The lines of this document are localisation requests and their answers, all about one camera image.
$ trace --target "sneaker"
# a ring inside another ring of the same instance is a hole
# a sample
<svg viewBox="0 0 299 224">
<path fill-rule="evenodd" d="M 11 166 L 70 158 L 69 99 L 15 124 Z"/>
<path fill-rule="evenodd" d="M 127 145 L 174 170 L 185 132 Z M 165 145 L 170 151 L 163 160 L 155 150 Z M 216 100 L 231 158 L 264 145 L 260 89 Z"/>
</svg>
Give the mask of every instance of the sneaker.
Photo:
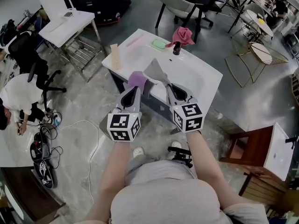
<svg viewBox="0 0 299 224">
<path fill-rule="evenodd" d="M 137 157 L 138 155 L 144 155 L 143 148 L 137 147 L 133 150 L 133 157 Z"/>
<path fill-rule="evenodd" d="M 182 148 L 182 145 L 179 142 L 177 142 L 177 141 L 173 141 L 172 144 L 171 144 L 171 147 Z"/>
</svg>

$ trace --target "green sponge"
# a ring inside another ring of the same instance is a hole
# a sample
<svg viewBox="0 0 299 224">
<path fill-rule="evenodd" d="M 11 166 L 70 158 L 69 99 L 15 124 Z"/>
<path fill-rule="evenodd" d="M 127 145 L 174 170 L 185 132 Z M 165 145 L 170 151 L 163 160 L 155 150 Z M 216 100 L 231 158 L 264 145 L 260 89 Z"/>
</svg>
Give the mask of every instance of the green sponge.
<svg viewBox="0 0 299 224">
<path fill-rule="evenodd" d="M 163 42 L 163 41 L 154 40 L 154 41 L 152 42 L 152 45 L 155 46 L 155 47 L 157 47 L 157 48 L 160 48 L 160 49 L 165 49 L 165 45 L 166 45 L 166 43 Z"/>
</svg>

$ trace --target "gray shirt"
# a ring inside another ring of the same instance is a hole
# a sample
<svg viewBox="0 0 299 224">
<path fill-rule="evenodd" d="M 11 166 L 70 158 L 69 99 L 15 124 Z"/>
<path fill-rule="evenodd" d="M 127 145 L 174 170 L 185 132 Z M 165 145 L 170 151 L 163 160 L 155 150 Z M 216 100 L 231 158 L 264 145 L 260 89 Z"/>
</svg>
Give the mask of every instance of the gray shirt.
<svg viewBox="0 0 299 224">
<path fill-rule="evenodd" d="M 214 189 L 173 161 L 147 163 L 127 181 L 111 205 L 113 224 L 268 223 L 261 204 L 236 204 L 222 211 Z"/>
</svg>

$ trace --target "gold metal chair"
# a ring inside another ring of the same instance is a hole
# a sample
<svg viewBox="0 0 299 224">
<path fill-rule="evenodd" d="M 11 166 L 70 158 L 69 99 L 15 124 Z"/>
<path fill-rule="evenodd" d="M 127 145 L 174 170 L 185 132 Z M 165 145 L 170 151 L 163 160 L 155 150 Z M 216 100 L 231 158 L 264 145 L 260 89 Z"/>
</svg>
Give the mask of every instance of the gold metal chair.
<svg viewBox="0 0 299 224">
<path fill-rule="evenodd" d="M 249 82 L 249 80 L 252 81 L 252 83 L 254 83 L 259 76 L 261 75 L 262 71 L 264 70 L 264 68 L 266 67 L 266 65 L 275 65 L 275 64 L 282 64 L 282 63 L 287 63 L 288 59 L 280 54 L 279 52 L 277 52 L 276 50 L 270 48 L 270 47 L 266 47 L 265 45 L 262 45 L 260 43 L 256 43 L 256 42 L 249 42 L 248 47 L 245 48 L 244 52 L 238 52 L 237 47 L 234 46 L 234 48 L 236 49 L 237 53 L 236 54 L 231 54 L 228 57 L 225 58 L 226 64 L 228 66 L 229 72 L 232 74 L 233 78 L 235 79 L 235 81 L 243 88 L 245 87 L 245 85 Z M 256 66 L 256 68 L 254 69 L 253 72 L 250 71 L 248 65 L 246 64 L 246 62 L 244 61 L 244 59 L 242 58 L 242 56 L 244 56 L 245 54 L 249 54 L 252 53 L 255 58 L 258 61 L 258 65 Z M 234 73 L 232 72 L 229 63 L 228 63 L 228 58 L 231 56 L 235 56 L 237 55 L 242 62 L 245 64 L 250 77 L 249 79 L 246 81 L 246 83 L 244 85 L 241 84 L 241 82 L 237 79 L 237 77 L 234 75 Z M 259 65 L 262 64 L 263 68 L 262 70 L 259 72 L 259 74 L 257 75 L 257 77 L 254 79 L 253 76 L 255 75 L 255 72 L 257 70 L 257 68 L 259 67 Z"/>
</svg>

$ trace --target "white sink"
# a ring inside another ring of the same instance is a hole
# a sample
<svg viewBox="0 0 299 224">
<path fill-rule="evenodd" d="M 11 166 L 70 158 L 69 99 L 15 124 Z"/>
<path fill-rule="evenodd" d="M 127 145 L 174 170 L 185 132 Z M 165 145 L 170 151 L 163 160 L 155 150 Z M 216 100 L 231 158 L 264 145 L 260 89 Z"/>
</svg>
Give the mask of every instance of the white sink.
<svg viewBox="0 0 299 224">
<path fill-rule="evenodd" d="M 217 92 L 222 74 L 183 49 L 180 55 L 176 56 L 172 53 L 173 47 L 164 51 L 152 47 L 151 44 L 155 39 L 169 43 L 165 39 L 138 29 L 119 45 L 122 66 L 120 70 L 112 69 L 111 55 L 106 57 L 102 63 L 117 75 L 128 80 L 133 71 L 144 71 L 156 58 L 172 83 L 185 86 L 193 92 L 203 114 L 206 115 Z M 160 81 L 152 81 L 157 85 L 152 88 L 151 95 L 166 104 L 165 87 Z"/>
<path fill-rule="evenodd" d="M 287 177 L 294 151 L 292 143 L 285 143 L 288 138 L 279 124 L 275 123 L 268 154 L 263 165 L 264 168 L 274 173 L 282 181 L 285 181 Z"/>
</svg>

